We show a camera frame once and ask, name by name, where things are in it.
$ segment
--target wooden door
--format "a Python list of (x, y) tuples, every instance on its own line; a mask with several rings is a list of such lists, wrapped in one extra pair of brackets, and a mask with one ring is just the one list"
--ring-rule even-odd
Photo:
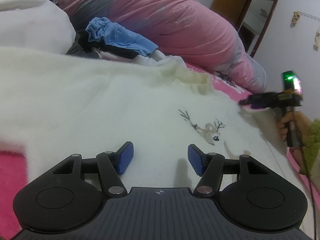
[(210, 9), (220, 14), (233, 26), (236, 26), (246, 1), (247, 0), (213, 0)]

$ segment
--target white fabric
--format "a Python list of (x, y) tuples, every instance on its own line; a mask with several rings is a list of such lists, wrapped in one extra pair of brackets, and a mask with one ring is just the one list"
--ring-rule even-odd
[(66, 54), (76, 32), (49, 0), (0, 0), (0, 46)]
[(98, 49), (93, 48), (94, 51), (98, 52), (100, 55), (100, 59), (107, 59), (112, 61), (118, 61), (118, 62), (130, 62), (133, 64), (138, 64), (142, 66), (162, 66), (169, 62), (170, 59), (174, 58), (179, 65), (187, 67), (184, 63), (182, 57), (179, 56), (166, 56), (161, 51), (156, 49), (153, 53), (148, 55), (148, 57), (143, 57), (141, 55), (138, 55), (134, 59), (128, 59), (124, 57), (117, 56), (110, 52), (104, 52)]
[[(205, 73), (175, 58), (159, 67), (81, 59), (0, 48), (0, 139), (26, 147), (28, 179), (71, 154), (92, 158), (130, 140), (134, 157), (121, 177), (125, 187), (191, 187), (199, 177), (187, 148), (228, 157), (249, 151), (254, 158), (304, 191), (285, 157), (271, 112), (249, 114), (215, 91)], [(180, 112), (204, 128), (225, 124), (220, 141), (208, 144)], [(222, 188), (231, 183), (225, 176)], [(310, 211), (303, 230), (312, 234)]]

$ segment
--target pink blanket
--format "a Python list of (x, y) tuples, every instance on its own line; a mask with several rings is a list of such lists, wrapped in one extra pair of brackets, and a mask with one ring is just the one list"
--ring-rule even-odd
[(10, 239), (20, 226), (14, 215), (14, 196), (27, 184), (27, 164), (24, 149), (0, 141), (0, 236)]
[(244, 51), (234, 27), (196, 0), (58, 0), (77, 32), (94, 17), (107, 17), (139, 33), (168, 55), (181, 56), (209, 73), (219, 71), (251, 92), (267, 76)]

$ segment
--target pink bedsheet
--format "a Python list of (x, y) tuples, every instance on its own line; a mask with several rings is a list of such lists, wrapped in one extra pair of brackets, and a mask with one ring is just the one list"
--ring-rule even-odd
[[(192, 71), (205, 72), (190, 64), (187, 66)], [(236, 102), (250, 94), (221, 74), (210, 74), (210, 77), (215, 89), (229, 95)], [(0, 236), (6, 239), (12, 238), (20, 230), (12, 202), (16, 193), (27, 184), (26, 167), (23, 147), (0, 142)]]

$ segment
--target bed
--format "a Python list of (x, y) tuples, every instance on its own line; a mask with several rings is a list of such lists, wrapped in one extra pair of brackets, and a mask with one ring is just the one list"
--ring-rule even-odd
[[(108, 17), (113, 22), (140, 33), (159, 46), (167, 55), (181, 56), (187, 67), (210, 75), (212, 86), (238, 102), (252, 92), (266, 88), (262, 68), (244, 51), (233, 26), (196, 0), (57, 0), (70, 17), (78, 33), (94, 17)], [(19, 143), (0, 144), (0, 169), (6, 179), (0, 181), (0, 231), (11, 238), (19, 231), (12, 210), (12, 200), (28, 181), (25, 148)], [(304, 190), (287, 159), (274, 156), (287, 179)], [(311, 224), (310, 214), (302, 229)]]

